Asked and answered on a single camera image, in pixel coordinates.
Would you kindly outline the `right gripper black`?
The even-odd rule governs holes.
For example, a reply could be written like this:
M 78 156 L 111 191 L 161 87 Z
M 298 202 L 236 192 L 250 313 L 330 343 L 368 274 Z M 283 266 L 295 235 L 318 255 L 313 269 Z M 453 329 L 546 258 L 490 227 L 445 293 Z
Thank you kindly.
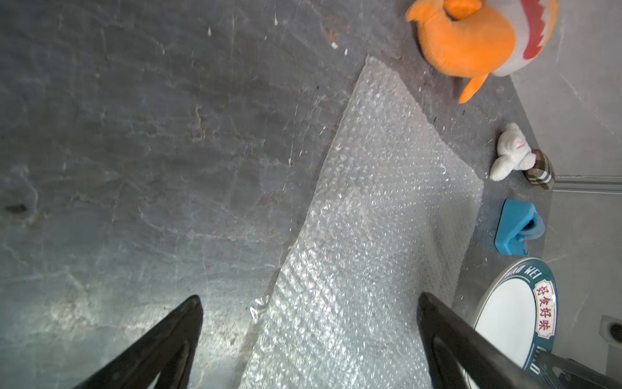
M 535 362 L 544 382 L 550 388 L 621 389 L 620 382 L 572 359 L 561 358 L 549 352 L 540 352 Z

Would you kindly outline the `clear bubble wrap sheet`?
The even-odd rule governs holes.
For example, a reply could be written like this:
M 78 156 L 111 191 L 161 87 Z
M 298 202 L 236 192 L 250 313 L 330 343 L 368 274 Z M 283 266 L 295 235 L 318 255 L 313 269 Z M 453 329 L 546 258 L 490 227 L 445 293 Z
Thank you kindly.
M 416 323 L 452 303 L 484 182 L 368 58 L 281 268 L 244 388 L 429 388 Z

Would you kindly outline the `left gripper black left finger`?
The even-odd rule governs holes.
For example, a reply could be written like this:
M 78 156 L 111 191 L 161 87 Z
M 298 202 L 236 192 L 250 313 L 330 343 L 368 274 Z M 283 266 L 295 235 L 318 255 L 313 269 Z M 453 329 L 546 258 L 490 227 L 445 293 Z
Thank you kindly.
M 78 388 L 187 388 L 202 330 L 192 295 Z

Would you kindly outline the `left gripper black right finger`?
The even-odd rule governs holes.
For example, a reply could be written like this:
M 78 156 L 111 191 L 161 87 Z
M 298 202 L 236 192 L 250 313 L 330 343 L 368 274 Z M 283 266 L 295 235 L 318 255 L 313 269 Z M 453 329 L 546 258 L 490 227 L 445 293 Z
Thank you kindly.
M 434 388 L 538 388 L 539 382 L 432 293 L 421 293 L 417 322 Z

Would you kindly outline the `blue tape dispenser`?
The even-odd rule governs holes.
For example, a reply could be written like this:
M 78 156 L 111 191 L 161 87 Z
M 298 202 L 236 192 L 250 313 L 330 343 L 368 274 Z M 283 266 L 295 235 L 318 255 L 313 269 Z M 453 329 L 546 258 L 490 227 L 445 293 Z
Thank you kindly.
M 494 245 L 500 254 L 527 257 L 530 255 L 527 243 L 541 238 L 545 232 L 546 223 L 534 204 L 507 199 L 501 212 Z

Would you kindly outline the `white plate teal rim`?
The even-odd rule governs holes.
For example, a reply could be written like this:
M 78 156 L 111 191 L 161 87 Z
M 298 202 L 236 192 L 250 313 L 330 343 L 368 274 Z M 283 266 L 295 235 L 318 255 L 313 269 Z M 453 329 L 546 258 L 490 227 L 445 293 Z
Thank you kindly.
M 553 349 L 558 311 L 557 285 L 550 267 L 540 259 L 520 259 L 492 283 L 473 327 L 514 364 L 544 383 L 536 357 Z

